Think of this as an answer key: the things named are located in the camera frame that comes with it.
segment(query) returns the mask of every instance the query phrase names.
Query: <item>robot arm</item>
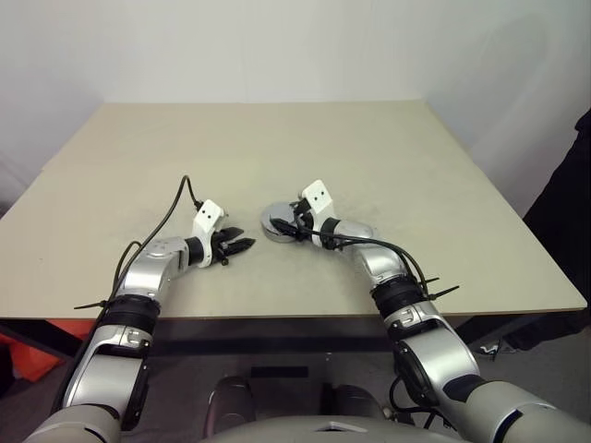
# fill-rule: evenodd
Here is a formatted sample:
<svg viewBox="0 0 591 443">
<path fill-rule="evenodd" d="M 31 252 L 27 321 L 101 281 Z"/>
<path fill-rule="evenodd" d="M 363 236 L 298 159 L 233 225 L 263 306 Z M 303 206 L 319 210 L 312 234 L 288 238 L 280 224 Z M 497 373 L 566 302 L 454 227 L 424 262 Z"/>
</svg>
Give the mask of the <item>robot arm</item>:
<svg viewBox="0 0 591 443">
<path fill-rule="evenodd" d="M 188 239 L 146 244 L 97 318 L 58 393 L 54 414 L 26 442 L 115 443 L 121 430 L 135 427 L 148 391 L 152 333 L 171 280 L 191 266 L 225 265 L 229 256 L 254 244 L 249 238 L 231 243 L 243 231 L 222 229 L 224 218 L 224 210 L 211 200 L 199 202 Z"/>
<path fill-rule="evenodd" d="M 311 240 L 341 250 L 368 275 L 392 340 L 395 370 L 409 396 L 420 408 L 437 410 L 463 438 L 475 443 L 591 441 L 588 425 L 510 383 L 480 377 L 474 356 L 431 303 L 449 291 L 429 295 L 420 268 L 403 249 L 381 241 L 365 224 L 337 219 L 320 180 L 302 191 L 299 201 L 271 205 L 261 221 L 271 239 Z"/>
</svg>

